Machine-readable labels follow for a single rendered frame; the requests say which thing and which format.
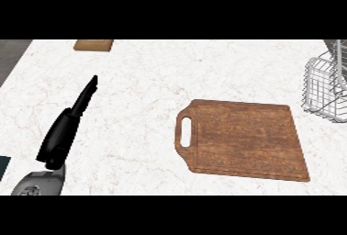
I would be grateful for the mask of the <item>brown wooden cutting board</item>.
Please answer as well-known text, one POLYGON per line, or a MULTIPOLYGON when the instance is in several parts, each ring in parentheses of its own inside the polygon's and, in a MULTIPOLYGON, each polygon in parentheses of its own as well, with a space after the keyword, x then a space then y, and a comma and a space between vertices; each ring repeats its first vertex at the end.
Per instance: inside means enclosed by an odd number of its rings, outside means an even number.
POLYGON ((306 159, 289 106, 195 99, 190 144, 174 144, 195 173, 307 182, 306 159))

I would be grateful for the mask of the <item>tan wooden block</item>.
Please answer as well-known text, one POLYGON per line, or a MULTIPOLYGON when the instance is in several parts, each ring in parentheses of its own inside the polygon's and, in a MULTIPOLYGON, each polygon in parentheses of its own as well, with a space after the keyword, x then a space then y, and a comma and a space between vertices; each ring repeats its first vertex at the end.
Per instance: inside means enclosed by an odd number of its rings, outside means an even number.
POLYGON ((74 44, 75 50, 109 51, 112 39, 80 39, 74 44))

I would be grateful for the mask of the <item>dark teal flat object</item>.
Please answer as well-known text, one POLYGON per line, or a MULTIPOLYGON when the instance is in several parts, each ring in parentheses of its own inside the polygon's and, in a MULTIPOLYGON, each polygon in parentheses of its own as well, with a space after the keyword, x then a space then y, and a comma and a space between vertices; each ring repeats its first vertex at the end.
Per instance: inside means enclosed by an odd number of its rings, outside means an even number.
POLYGON ((1 181, 3 175, 6 173, 6 169, 9 167, 9 160, 10 160, 10 157, 0 156, 0 181, 1 181))

